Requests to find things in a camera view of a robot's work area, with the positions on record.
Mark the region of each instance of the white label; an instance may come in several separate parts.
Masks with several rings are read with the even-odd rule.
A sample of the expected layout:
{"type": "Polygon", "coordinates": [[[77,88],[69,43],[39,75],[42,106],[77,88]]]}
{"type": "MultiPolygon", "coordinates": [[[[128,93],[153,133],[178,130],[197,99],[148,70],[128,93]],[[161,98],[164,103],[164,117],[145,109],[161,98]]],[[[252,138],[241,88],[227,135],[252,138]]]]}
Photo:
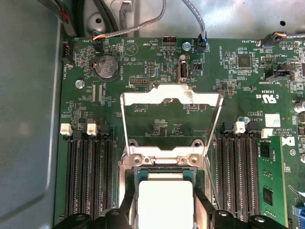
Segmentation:
{"type": "Polygon", "coordinates": [[[281,127],[281,116],[279,114],[265,114],[266,127],[281,127]]]}
{"type": "Polygon", "coordinates": [[[290,153],[291,156],[295,156],[296,155],[296,151],[294,149],[291,149],[289,153],[290,153]]]}
{"type": "Polygon", "coordinates": [[[282,137],[282,146],[295,146],[295,137],[282,137]]]}
{"type": "Polygon", "coordinates": [[[275,104],[278,95],[275,95],[274,97],[273,94],[263,94],[262,98],[265,104],[275,104]]]}

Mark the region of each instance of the sticker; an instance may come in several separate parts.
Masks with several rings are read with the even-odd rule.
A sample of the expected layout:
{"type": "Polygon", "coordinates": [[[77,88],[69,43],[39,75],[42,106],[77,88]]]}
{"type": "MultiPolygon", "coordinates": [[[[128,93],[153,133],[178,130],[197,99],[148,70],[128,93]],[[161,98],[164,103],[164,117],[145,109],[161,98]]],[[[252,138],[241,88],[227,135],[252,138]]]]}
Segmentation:
{"type": "Polygon", "coordinates": [[[279,114],[265,114],[266,127],[281,127],[281,116],[279,114]]]}
{"type": "Polygon", "coordinates": [[[282,146],[295,146],[295,137],[282,137],[282,146]]]}
{"type": "Polygon", "coordinates": [[[289,153],[290,153],[291,156],[295,156],[296,155],[296,151],[294,149],[290,150],[289,153]]]}

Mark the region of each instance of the integrated circuit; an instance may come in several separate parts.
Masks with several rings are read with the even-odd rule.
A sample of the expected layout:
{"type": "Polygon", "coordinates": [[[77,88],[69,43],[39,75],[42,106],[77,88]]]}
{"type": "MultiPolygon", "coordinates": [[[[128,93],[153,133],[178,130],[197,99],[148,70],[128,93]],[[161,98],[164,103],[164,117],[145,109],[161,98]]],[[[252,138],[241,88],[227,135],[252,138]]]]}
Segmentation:
{"type": "Polygon", "coordinates": [[[266,204],[273,206],[273,191],[264,188],[263,189],[263,200],[266,204]]]}
{"type": "Polygon", "coordinates": [[[262,157],[270,157],[270,145],[267,142],[262,142],[261,143],[261,156],[262,157]]]}
{"type": "Polygon", "coordinates": [[[238,56],[238,67],[239,68],[251,68],[251,58],[249,55],[238,56]]]}

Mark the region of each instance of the black connector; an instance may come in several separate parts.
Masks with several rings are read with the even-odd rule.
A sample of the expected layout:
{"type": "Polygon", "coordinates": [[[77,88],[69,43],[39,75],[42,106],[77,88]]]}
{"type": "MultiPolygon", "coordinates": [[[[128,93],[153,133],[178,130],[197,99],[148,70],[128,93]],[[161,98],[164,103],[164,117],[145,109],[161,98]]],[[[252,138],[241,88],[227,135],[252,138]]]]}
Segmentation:
{"type": "Polygon", "coordinates": [[[285,34],[286,32],[273,32],[272,34],[268,34],[265,38],[260,40],[260,46],[263,48],[265,46],[276,45],[285,38],[285,36],[283,36],[285,34]]]}
{"type": "Polygon", "coordinates": [[[204,53],[206,49],[206,45],[207,45],[206,34],[204,38],[202,38],[202,35],[199,34],[198,39],[196,41],[196,52],[199,54],[204,53]]]}
{"type": "Polygon", "coordinates": [[[96,39],[92,41],[93,48],[96,52],[103,52],[102,39],[96,39]]]}
{"type": "Polygon", "coordinates": [[[63,44],[62,44],[61,59],[65,64],[71,64],[71,65],[74,64],[72,47],[68,42],[63,42],[63,44]]]}

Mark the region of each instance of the blue connector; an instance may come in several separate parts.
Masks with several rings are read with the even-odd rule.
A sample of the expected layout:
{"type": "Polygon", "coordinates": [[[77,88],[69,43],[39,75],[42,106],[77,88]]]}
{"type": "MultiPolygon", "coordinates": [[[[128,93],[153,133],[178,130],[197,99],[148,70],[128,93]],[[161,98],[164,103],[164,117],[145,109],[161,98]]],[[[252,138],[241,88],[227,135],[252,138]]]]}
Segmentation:
{"type": "Polygon", "coordinates": [[[300,229],[305,229],[305,204],[304,207],[295,207],[295,215],[299,217],[300,229]]]}

